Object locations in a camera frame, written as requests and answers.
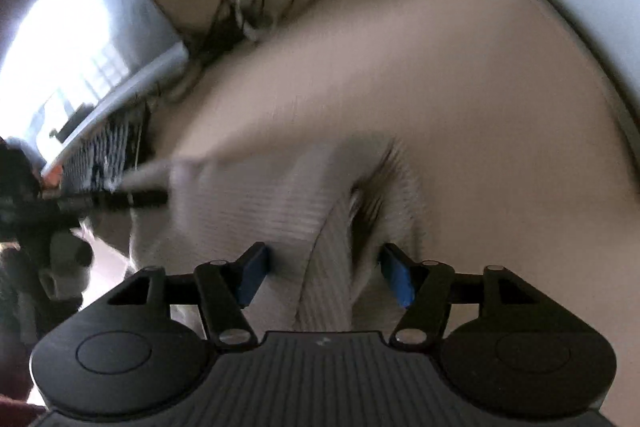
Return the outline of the beige ribbed knit garment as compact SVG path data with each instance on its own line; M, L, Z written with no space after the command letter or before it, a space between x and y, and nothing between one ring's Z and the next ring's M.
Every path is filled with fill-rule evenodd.
M401 317L378 266L397 245L420 259L426 235L419 180L386 136L338 141L226 161L151 162L122 180L128 191L162 188L164 207L95 213L88 229L132 269L170 274L232 261L257 242L272 270L245 315L269 331L389 334Z

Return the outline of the black computer keyboard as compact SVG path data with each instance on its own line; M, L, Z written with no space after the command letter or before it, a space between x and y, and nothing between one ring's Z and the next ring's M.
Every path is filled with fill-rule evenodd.
M152 155L148 137L151 112L139 104L108 117L63 164L63 194L114 191L128 171Z

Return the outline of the black curved computer monitor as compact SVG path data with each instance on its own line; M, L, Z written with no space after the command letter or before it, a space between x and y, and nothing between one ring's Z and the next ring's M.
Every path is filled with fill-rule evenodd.
M1 135L52 170L189 52L154 0L1 0Z

